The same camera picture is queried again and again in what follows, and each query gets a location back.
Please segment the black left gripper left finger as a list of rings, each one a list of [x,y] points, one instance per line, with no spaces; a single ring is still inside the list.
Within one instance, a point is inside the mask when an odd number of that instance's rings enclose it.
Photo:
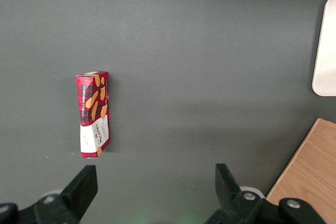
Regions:
[[[25,209],[1,203],[1,223],[79,223],[97,192],[96,166],[86,165],[61,192],[48,193]]]

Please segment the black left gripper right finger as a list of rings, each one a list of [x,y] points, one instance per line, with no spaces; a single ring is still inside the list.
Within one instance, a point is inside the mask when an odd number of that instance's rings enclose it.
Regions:
[[[325,223],[306,201],[283,198],[270,203],[251,190],[242,190],[226,164],[215,166],[215,190],[221,209],[206,221],[217,223]]]

